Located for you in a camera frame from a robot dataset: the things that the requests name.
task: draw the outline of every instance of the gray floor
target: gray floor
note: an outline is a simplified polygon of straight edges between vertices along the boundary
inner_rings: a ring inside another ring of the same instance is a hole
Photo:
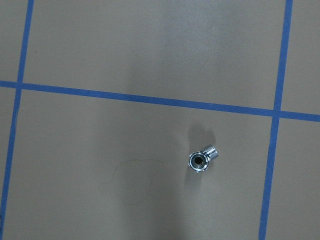
[[[0,2],[17,81],[27,2]],[[317,1],[295,1],[282,110],[320,114]],[[35,1],[23,81],[273,109],[285,1]],[[0,87],[0,186],[15,90]],[[271,117],[23,90],[4,240],[256,240]],[[281,119],[266,238],[320,236],[320,123]],[[188,155],[214,144],[207,171]]]

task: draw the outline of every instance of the blue line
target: blue line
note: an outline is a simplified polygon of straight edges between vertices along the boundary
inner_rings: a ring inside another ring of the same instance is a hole
[[[289,46],[292,7],[293,7],[293,0],[286,0],[285,10],[284,10],[280,57],[279,57],[279,65],[278,65],[278,74],[277,74],[275,96],[274,96],[274,106],[273,106],[274,112],[273,112],[273,117],[271,122],[270,142],[269,142],[269,149],[268,149],[268,156],[267,156],[267,163],[266,163],[266,170],[265,170],[264,191],[263,191],[263,198],[262,198],[260,227],[259,227],[259,236],[258,236],[259,240],[265,240],[266,233],[267,233],[268,213],[269,213],[269,206],[270,206],[272,179],[274,174],[282,95],[284,90],[287,53],[288,53],[288,46]]]
[[[246,106],[233,106],[233,105],[216,104],[216,103],[208,103],[208,102],[187,101],[187,100],[152,97],[152,96],[141,96],[141,95],[131,95],[131,94],[115,93],[115,92],[76,89],[76,88],[68,88],[68,87],[60,87],[60,86],[39,85],[39,84],[32,84],[32,83],[23,83],[22,88],[25,90],[33,90],[33,91],[41,91],[41,92],[49,92],[49,93],[69,94],[69,95],[77,95],[77,96],[87,96],[87,97],[94,97],[94,98],[113,99],[113,100],[130,101],[130,102],[138,102],[138,103],[167,105],[167,106],[184,107],[184,108],[192,108],[192,109],[204,109],[204,110],[221,111],[221,112],[229,112],[229,113],[250,114],[250,115],[267,116],[267,117],[271,117],[273,115],[273,110],[246,107]]]
[[[0,80],[0,87],[15,89],[17,87],[17,83],[15,81],[2,81],[2,80]]]
[[[0,217],[1,217],[0,240],[3,239],[3,234],[4,234],[11,167],[12,167],[12,160],[14,155],[14,147],[15,147],[15,139],[16,139],[17,119],[18,119],[18,113],[19,113],[19,107],[20,107],[20,101],[21,101],[22,82],[23,82],[24,72],[25,72],[26,57],[27,57],[27,50],[28,50],[27,49],[28,39],[29,39],[29,33],[30,33],[33,6],[34,6],[34,0],[29,0],[27,9],[26,9],[22,46],[21,46],[21,53],[20,53],[20,62],[19,62],[17,84],[16,84],[16,90],[15,90],[12,120],[11,120],[10,135],[9,135],[9,143],[8,143],[8,151],[7,151],[7,157],[6,157],[3,188],[2,188],[2,197],[1,197],[1,206],[0,206]]]
[[[280,118],[320,122],[320,115],[292,111],[281,111]]]

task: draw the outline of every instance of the grid square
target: grid square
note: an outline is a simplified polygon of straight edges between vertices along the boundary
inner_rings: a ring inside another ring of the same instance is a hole
[[[15,90],[0,87],[0,191],[5,177],[6,159],[12,110],[14,107]]]
[[[320,1],[294,1],[282,110],[320,114]]]
[[[267,239],[320,236],[320,123],[281,119]]]
[[[24,90],[3,239],[255,240],[270,124]],[[207,144],[199,174],[188,155]]]
[[[285,1],[40,1],[25,82],[272,109]]]
[[[0,80],[17,81],[28,1],[0,1]]]

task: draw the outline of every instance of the metal screw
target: metal screw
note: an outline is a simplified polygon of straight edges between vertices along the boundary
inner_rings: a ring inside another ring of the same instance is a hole
[[[189,155],[189,166],[196,172],[207,169],[209,162],[218,157],[218,152],[214,146],[208,145],[204,149]]]

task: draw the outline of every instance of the threaded shaft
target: threaded shaft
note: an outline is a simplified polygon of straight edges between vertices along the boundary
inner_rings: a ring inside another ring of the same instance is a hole
[[[218,152],[212,145],[206,146],[204,149],[201,150],[201,152],[203,152],[203,154],[209,158],[209,161],[218,157]]]

